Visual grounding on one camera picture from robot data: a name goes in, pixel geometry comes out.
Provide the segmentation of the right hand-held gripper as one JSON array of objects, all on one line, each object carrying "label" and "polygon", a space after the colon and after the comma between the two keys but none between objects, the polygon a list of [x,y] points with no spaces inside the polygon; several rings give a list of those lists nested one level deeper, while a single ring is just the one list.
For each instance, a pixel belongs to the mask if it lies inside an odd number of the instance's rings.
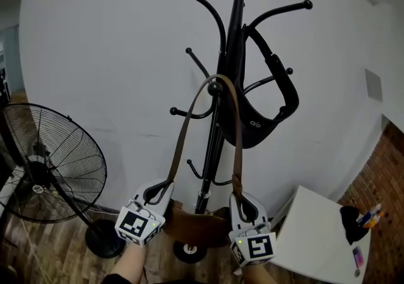
[{"label": "right hand-held gripper", "polygon": [[230,250],[241,268],[267,263],[276,251],[276,233],[271,231],[265,207],[254,196],[242,194],[242,212],[248,223],[241,221],[235,195],[229,197]]}]

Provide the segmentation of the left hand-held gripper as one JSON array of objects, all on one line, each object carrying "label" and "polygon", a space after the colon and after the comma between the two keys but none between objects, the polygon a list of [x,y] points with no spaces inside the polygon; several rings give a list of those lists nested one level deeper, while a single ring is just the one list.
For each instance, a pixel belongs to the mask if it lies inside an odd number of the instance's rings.
[{"label": "left hand-held gripper", "polygon": [[[145,193],[152,188],[152,193]],[[164,214],[174,192],[174,183],[165,185],[165,179],[150,180],[139,186],[126,206],[120,210],[115,224],[119,238],[145,247],[161,230],[165,223]],[[143,204],[156,203],[154,211]]]}]

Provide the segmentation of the black metal coat rack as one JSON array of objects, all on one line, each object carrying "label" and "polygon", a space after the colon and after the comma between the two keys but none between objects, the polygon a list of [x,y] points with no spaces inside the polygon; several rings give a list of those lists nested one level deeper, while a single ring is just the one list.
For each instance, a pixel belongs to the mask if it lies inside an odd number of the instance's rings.
[{"label": "black metal coat rack", "polygon": [[[220,34],[220,48],[218,55],[217,74],[222,74],[228,79],[232,77],[235,69],[235,57],[237,44],[242,27],[245,25],[242,22],[244,11],[244,0],[234,0],[230,22],[227,27],[223,25],[222,19],[216,9],[206,0],[195,0],[202,4],[214,17]],[[297,11],[300,9],[311,9],[312,2],[309,0],[301,3],[291,4],[280,8],[269,10],[258,16],[250,25],[249,28],[256,29],[257,25],[269,17]],[[292,70],[287,70],[288,77],[292,74]],[[273,81],[270,77],[259,80],[249,86],[244,85],[245,94],[257,87],[265,85]],[[208,145],[206,148],[205,162],[203,171],[199,174],[199,178],[203,181],[203,185],[198,194],[195,212],[192,214],[209,214],[226,218],[229,221],[230,229],[230,211],[229,207],[220,208],[212,213],[208,212],[207,202],[210,195],[210,186],[216,184],[216,174],[224,143],[230,143],[235,147],[235,107],[233,99],[227,85],[219,78],[211,80],[208,84],[208,93],[212,97],[210,109],[207,111],[207,116],[211,117],[210,133],[208,137]],[[242,200],[237,201],[240,218],[242,221],[247,221],[242,212]],[[185,263],[197,263],[202,260],[209,248],[192,246],[175,240],[174,254],[177,258]]]}]

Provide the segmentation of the person's right forearm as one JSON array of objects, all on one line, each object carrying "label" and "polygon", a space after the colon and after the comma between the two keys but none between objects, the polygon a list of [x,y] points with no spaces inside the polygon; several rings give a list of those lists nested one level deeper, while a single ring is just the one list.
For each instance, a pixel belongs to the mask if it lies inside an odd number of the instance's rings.
[{"label": "person's right forearm", "polygon": [[262,264],[242,268],[243,284],[276,284]]}]

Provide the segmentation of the black shoulder bag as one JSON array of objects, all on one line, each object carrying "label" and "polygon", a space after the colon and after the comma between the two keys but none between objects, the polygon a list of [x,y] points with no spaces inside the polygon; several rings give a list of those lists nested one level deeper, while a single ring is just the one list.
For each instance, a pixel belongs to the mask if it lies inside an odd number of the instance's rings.
[{"label": "black shoulder bag", "polygon": [[[244,91],[246,40],[248,38],[252,38],[258,46],[264,57],[264,62],[271,71],[271,79],[276,82],[283,95],[285,104],[280,107],[279,113],[272,119],[261,115],[249,102]],[[249,28],[247,25],[242,27],[239,35],[233,74],[230,80],[234,84],[239,103],[242,145],[244,149],[249,149],[260,144],[272,133],[277,125],[289,118],[297,110],[299,106],[299,96],[280,58],[271,51],[260,33],[254,28]]]}]

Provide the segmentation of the person's left forearm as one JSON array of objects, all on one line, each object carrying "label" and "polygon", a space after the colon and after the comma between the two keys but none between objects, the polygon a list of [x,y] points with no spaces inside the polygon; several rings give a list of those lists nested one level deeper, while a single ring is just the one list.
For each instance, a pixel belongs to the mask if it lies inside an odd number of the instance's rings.
[{"label": "person's left forearm", "polygon": [[129,244],[112,271],[100,284],[140,284],[146,261],[146,247]]}]

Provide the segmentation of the white square table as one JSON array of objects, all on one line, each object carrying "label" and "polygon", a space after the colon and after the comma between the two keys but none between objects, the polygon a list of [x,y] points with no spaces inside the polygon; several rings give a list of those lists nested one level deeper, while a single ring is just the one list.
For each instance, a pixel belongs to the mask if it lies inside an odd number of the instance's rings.
[{"label": "white square table", "polygon": [[[350,245],[340,215],[341,206],[299,186],[273,217],[280,224],[275,256],[271,263],[288,271],[332,284],[362,284],[367,267],[371,235]],[[353,248],[359,246],[364,265],[360,276]]]}]

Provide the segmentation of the black cloth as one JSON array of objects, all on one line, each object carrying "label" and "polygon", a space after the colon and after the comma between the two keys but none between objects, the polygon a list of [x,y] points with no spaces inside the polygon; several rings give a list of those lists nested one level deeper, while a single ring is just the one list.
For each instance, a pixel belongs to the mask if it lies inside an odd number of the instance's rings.
[{"label": "black cloth", "polygon": [[368,228],[361,227],[357,222],[359,217],[359,209],[353,206],[342,206],[340,208],[342,224],[345,229],[345,236],[350,245],[358,242],[368,232]]}]

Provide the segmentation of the black standing fan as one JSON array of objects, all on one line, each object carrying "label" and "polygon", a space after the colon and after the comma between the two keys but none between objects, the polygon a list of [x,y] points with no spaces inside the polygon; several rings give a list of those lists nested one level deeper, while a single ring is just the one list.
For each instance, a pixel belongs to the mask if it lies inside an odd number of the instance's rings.
[{"label": "black standing fan", "polygon": [[104,154],[70,116],[43,105],[0,106],[0,206],[18,218],[43,224],[80,218],[85,242],[101,258],[124,250],[114,222],[91,220],[107,181]]}]

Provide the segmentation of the purple phone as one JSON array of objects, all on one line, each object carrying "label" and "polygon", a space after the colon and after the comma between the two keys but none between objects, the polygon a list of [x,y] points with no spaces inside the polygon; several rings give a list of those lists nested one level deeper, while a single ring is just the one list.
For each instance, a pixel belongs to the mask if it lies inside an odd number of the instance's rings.
[{"label": "purple phone", "polygon": [[364,257],[359,246],[353,248],[353,257],[355,260],[356,268],[361,268],[364,265]]}]

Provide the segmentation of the orange blue bottle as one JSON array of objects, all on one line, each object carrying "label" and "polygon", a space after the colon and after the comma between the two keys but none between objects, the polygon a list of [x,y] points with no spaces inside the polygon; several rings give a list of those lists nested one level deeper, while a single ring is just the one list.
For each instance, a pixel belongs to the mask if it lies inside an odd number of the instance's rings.
[{"label": "orange blue bottle", "polygon": [[378,203],[370,209],[364,216],[357,220],[357,223],[362,228],[373,228],[379,221],[380,218],[384,216],[384,212],[381,209],[381,203]]}]

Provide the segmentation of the grey wall vent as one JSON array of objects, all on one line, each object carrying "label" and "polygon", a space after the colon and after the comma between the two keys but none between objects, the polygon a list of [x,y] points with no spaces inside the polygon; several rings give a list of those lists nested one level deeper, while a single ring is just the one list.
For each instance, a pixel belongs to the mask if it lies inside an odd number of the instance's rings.
[{"label": "grey wall vent", "polygon": [[368,97],[375,101],[382,102],[383,91],[381,78],[376,73],[373,73],[371,70],[365,69],[365,80]]}]

